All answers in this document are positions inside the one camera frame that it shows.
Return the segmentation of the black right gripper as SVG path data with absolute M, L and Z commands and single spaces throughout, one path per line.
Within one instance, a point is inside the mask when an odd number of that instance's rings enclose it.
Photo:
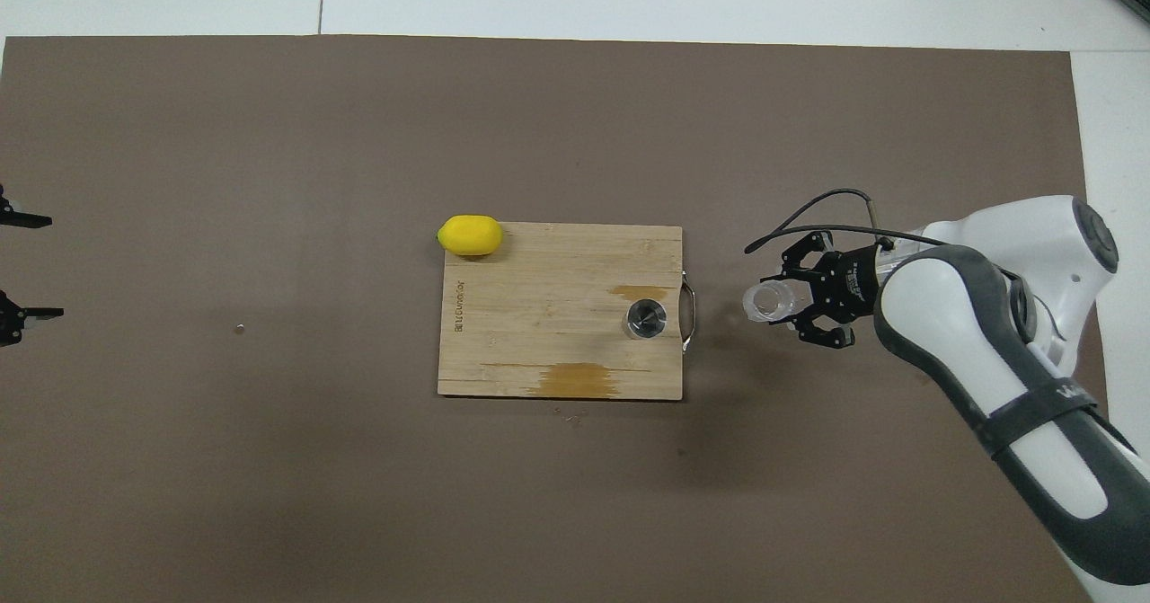
M 879 245 L 835 251 L 829 231 L 812 231 L 785 249 L 780 269 L 761 282 L 812 283 L 816 312 L 790 316 L 789 327 L 808 344 L 833 350 L 850 348 L 854 345 L 854 329 L 849 322 L 873 314 L 880 291 L 876 259 L 882 251 Z M 821 319 L 829 319 L 833 327 L 818 325 Z

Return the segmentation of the clear plastic cup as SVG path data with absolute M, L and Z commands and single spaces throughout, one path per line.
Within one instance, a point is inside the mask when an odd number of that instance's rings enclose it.
M 779 325 L 796 313 L 798 299 L 792 288 L 777 278 L 766 278 L 743 293 L 742 307 L 751 322 Z

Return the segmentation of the metal jigger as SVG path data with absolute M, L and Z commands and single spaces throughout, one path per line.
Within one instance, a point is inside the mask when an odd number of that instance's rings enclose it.
M 654 299 L 632 302 L 624 312 L 624 333 L 632 339 L 653 339 L 667 328 L 667 311 Z

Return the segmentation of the wooden cutting board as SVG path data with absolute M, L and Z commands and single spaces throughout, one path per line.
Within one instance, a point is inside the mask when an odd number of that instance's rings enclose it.
M 503 223 L 489 255 L 445 254 L 437 391 L 452 397 L 678 402 L 685 342 L 681 226 Z M 624 333 L 650 298 L 653 339 Z

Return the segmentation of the brown table mat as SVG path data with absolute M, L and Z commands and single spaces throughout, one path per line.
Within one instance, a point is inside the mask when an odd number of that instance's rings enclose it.
M 1064 53 L 399 37 L 5 43 L 0 603 L 1087 603 L 871 321 L 751 325 L 833 188 L 1084 194 Z M 678 403 L 437 394 L 454 214 L 681 226 Z M 243 325 L 243 333 L 233 333 Z

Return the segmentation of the yellow lemon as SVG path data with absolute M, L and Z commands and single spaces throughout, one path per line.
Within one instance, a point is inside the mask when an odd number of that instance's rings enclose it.
M 504 229 L 494 217 L 457 215 L 437 231 L 439 245 L 454 255 L 489 255 L 500 249 Z

